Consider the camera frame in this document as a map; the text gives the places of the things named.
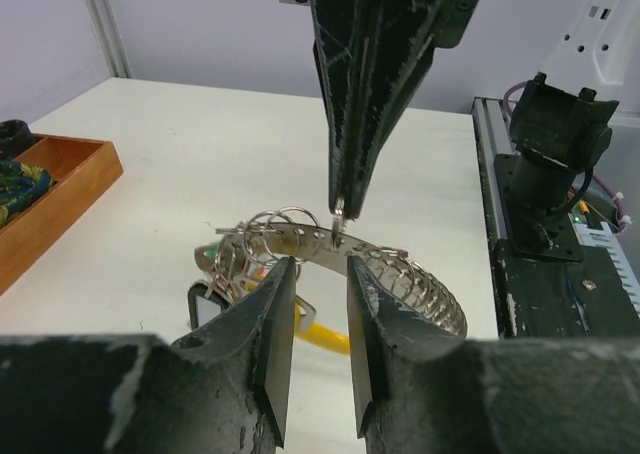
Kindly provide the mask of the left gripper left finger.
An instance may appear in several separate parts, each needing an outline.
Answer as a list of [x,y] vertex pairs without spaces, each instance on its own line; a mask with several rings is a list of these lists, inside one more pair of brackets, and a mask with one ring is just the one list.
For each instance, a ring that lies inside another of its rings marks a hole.
[[167,344],[149,334],[5,336],[5,453],[272,453],[285,439],[296,267]]

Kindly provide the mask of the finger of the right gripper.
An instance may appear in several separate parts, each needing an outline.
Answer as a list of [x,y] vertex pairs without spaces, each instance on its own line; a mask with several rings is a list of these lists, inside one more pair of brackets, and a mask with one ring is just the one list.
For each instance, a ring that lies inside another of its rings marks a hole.
[[342,129],[342,212],[360,216],[382,147],[432,66],[456,47],[479,0],[357,0]]
[[353,125],[362,67],[367,0],[310,0],[314,56],[329,128],[329,208],[362,209],[357,136]]

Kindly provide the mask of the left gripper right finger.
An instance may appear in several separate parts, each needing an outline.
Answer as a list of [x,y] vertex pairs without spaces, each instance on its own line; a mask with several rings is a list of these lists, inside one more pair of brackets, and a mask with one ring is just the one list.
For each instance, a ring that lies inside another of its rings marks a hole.
[[475,341],[347,262],[356,429],[370,453],[635,453],[633,338]]

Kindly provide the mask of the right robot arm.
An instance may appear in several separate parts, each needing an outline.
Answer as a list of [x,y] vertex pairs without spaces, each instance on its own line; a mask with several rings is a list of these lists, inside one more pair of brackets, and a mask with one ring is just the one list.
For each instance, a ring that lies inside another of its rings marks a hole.
[[[329,126],[330,246],[346,242],[380,151],[439,49],[457,46],[479,0],[309,0]],[[605,250],[570,213],[609,147],[617,91],[639,40],[639,0],[586,0],[507,117],[480,145],[504,337],[635,337],[639,317]]]

